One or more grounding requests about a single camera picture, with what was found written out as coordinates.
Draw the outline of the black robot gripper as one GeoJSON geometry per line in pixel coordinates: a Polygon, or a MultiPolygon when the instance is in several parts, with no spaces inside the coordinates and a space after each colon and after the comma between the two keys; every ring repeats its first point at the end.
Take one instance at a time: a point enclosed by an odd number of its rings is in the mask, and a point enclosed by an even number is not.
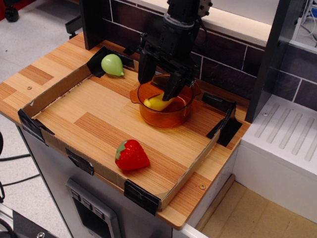
{"type": "Polygon", "coordinates": [[[190,53],[199,27],[198,19],[182,22],[165,14],[158,38],[147,33],[141,35],[138,81],[140,84],[151,81],[157,67],[168,72],[170,78],[164,88],[163,101],[177,97],[193,80],[195,63],[190,53]]]}

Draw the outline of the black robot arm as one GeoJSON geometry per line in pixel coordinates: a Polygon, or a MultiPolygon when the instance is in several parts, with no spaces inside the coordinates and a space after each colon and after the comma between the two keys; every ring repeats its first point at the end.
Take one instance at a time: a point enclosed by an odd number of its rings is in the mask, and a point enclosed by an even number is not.
{"type": "Polygon", "coordinates": [[[145,84],[152,80],[156,68],[165,70],[169,80],[164,86],[163,101],[192,87],[199,66],[191,58],[199,29],[204,28],[202,17],[209,15],[210,0],[169,0],[163,16],[159,38],[143,33],[139,46],[138,80],[145,84]]]}

